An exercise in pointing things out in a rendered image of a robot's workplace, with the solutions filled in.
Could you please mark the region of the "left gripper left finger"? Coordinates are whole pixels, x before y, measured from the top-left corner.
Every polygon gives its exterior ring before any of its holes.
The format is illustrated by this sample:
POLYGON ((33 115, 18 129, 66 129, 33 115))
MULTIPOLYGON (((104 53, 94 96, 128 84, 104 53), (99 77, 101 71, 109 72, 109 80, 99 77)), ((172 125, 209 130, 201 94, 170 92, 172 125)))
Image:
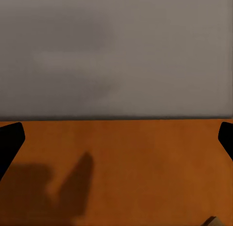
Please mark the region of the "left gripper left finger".
POLYGON ((25 141, 21 122, 0 127, 0 180, 25 141))

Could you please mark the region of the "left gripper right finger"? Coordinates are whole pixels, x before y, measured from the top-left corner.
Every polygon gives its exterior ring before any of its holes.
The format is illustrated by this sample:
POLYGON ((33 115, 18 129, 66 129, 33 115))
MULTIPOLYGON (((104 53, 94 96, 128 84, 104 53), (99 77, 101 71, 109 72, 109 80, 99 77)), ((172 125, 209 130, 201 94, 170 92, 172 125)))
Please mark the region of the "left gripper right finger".
POLYGON ((233 124, 227 122, 221 123, 218 140, 233 160, 233 124))

